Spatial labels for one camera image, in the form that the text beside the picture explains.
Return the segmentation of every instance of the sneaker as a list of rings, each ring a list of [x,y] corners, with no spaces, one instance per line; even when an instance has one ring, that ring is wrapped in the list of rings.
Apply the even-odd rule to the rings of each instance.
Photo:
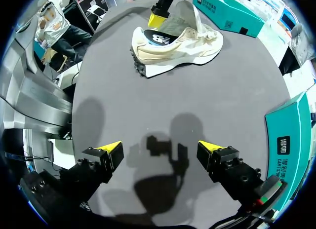
[[[158,29],[135,29],[131,54],[136,70],[152,77],[183,63],[206,64],[222,46],[222,34],[203,24],[198,9],[183,0],[177,3],[176,14]]]

